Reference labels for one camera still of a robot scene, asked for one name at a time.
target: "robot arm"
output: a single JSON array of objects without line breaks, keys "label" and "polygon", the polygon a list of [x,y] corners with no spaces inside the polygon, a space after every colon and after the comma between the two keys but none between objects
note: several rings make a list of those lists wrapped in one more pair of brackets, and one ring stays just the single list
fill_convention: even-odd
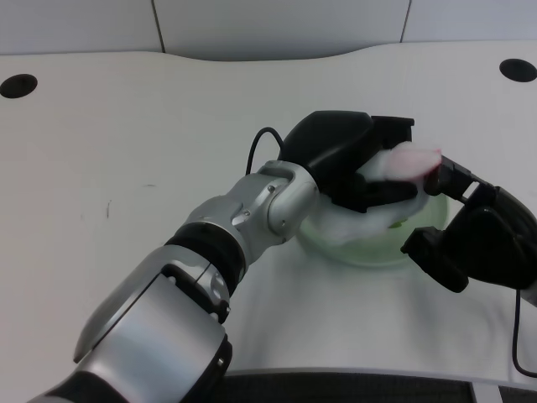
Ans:
[{"label": "robot arm", "polygon": [[[222,323],[230,296],[263,252],[291,239],[319,193],[342,207],[398,202],[412,184],[365,183],[356,173],[380,149],[411,140],[412,119],[317,112],[287,136],[279,160],[197,207],[96,309],[75,351],[78,363],[33,403],[199,401],[223,376],[232,346]],[[479,187],[463,193],[473,181]],[[450,290],[468,277],[528,289],[537,300],[537,224],[501,188],[448,159],[426,181],[465,204],[445,231],[417,228],[402,251]]]},{"label": "robot arm", "polygon": [[267,248],[295,235],[318,195],[307,170],[269,161],[196,208],[93,313],[73,374],[32,402],[200,401],[231,361],[231,294]]}]

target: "pink object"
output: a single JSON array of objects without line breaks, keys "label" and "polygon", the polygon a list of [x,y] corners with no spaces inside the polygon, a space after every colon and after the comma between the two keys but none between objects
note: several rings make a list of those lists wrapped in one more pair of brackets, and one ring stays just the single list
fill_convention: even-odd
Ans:
[{"label": "pink object", "polygon": [[366,213],[335,206],[328,196],[322,196],[309,217],[310,222],[317,231],[323,233],[328,243],[334,245],[379,235],[425,206],[429,196],[423,190],[423,178],[441,160],[439,149],[425,149],[410,142],[401,143],[394,149],[379,151],[357,172],[368,182],[414,182],[418,187],[418,195],[411,200],[370,207]]}]

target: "white wall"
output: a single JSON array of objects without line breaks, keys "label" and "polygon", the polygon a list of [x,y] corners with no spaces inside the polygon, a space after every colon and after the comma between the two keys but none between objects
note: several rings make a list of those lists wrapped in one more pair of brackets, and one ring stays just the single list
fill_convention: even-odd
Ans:
[{"label": "white wall", "polygon": [[[164,44],[211,60],[399,42],[409,0],[155,0]],[[404,42],[537,39],[537,0],[413,0]],[[0,0],[0,55],[160,51],[151,0]]]},{"label": "white wall", "polygon": [[155,0],[166,50],[209,60],[305,59],[399,42],[408,0]]},{"label": "white wall", "polygon": [[413,0],[404,42],[537,39],[537,0]]},{"label": "white wall", "polygon": [[0,55],[160,50],[150,0],[0,0]]}]

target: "clear glass bowl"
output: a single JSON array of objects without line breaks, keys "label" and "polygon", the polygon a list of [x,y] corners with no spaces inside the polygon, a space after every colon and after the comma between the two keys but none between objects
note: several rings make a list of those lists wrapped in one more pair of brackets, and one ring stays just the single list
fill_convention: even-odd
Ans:
[{"label": "clear glass bowl", "polygon": [[400,227],[389,228],[376,237],[358,239],[343,246],[332,246],[307,218],[300,226],[299,236],[332,259],[362,267],[387,267],[402,264],[409,259],[400,249],[415,228],[444,229],[448,215],[447,197],[439,195],[430,197],[423,210],[402,222]]}]

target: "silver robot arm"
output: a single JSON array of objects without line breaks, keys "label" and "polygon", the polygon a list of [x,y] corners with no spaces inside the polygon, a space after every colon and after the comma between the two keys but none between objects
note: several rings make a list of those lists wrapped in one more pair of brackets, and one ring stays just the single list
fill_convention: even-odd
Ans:
[{"label": "silver robot arm", "polygon": [[318,196],[307,170],[269,161],[196,208],[92,314],[71,376],[31,402],[198,401],[231,361],[222,323],[238,282]]}]

